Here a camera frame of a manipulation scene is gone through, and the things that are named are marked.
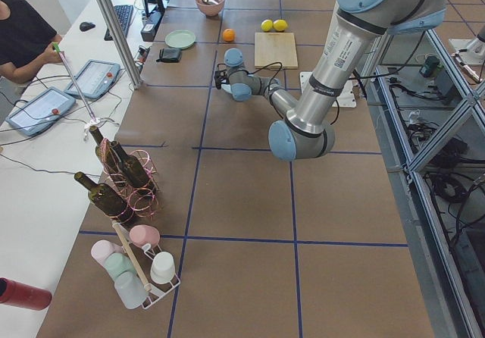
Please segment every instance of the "computer mouse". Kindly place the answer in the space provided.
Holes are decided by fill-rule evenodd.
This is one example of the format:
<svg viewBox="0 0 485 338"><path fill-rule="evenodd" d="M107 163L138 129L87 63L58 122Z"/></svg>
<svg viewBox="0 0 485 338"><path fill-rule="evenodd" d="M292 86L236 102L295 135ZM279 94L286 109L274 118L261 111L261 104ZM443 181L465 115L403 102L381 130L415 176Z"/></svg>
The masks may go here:
<svg viewBox="0 0 485 338"><path fill-rule="evenodd" d="M79 30L81 31L87 31L87 30L91 30L93 27L96 27L95 24L93 24L92 22L81 22L80 25L79 25Z"/></svg>

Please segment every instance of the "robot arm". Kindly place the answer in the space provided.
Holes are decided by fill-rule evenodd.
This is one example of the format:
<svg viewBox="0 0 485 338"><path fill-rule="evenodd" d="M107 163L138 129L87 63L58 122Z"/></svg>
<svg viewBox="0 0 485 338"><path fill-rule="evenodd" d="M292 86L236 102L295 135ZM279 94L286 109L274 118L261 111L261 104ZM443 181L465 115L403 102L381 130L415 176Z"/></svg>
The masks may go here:
<svg viewBox="0 0 485 338"><path fill-rule="evenodd" d="M332 149L333 128L324 118L376 37L386 31L399 34L428 30L439 25L445 13L445 0L337 2L333 14L335 28L331 29L324 53L298 101L277 81L249 76L239 50L230 49L226 53L225 79L235 100L263 95L283 117L271 125L268 136L271 151L282 160L316 158Z"/></svg>

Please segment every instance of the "dark glass bottle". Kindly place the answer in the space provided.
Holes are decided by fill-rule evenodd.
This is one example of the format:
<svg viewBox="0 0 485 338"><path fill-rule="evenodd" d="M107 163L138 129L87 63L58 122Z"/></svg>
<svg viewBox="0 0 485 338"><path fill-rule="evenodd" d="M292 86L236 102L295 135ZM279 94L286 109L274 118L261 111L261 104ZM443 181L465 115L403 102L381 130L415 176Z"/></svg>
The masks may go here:
<svg viewBox="0 0 485 338"><path fill-rule="evenodd" d="M89 190L89 200L113 221L132 227L139 220L135 211L108 184L95 183L81 171L74 175L74 179Z"/></svg>
<svg viewBox="0 0 485 338"><path fill-rule="evenodd" d="M101 131L97 126L91 126L89 128L89 132L92 135L92 138L96 142L95 153L98 156L98 159L102 162L101 158L101 149L100 145L102 140L104 139ZM113 151L111 150L110 142L106 144L106 156L105 156L105 163L108 175L110 176L111 180L113 180L114 185L117 187L118 190L122 190L126 187L127 181L124 179L123 175L120 174L117 165L117 157L114 155Z"/></svg>
<svg viewBox="0 0 485 338"><path fill-rule="evenodd" d="M118 168L127 178L127 182L135 189L144 188L139 190L139 194L147 195L150 193L149 190L153 193L157 192L155 183L136 156L128 155L118 141L111 141L111 148L119 158Z"/></svg>

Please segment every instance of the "red cylinder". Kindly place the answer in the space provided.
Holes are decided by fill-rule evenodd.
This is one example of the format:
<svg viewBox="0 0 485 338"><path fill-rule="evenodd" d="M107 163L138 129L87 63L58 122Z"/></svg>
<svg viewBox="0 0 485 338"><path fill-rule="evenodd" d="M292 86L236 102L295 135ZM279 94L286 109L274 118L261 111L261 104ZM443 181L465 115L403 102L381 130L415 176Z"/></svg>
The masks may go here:
<svg viewBox="0 0 485 338"><path fill-rule="evenodd" d="M43 310L52 300L52 294L44 289L19 283L17 281L0 278L0 303L27 308Z"/></svg>

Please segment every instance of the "wooden cutting board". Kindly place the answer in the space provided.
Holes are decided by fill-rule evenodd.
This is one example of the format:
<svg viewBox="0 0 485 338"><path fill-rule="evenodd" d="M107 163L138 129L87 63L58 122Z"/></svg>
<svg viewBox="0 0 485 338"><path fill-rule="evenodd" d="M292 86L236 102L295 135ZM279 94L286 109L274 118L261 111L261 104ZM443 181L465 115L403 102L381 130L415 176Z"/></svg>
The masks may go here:
<svg viewBox="0 0 485 338"><path fill-rule="evenodd" d="M280 61L283 69L298 69L294 33L255 33L255 68ZM269 69L277 69L279 64Z"/></svg>

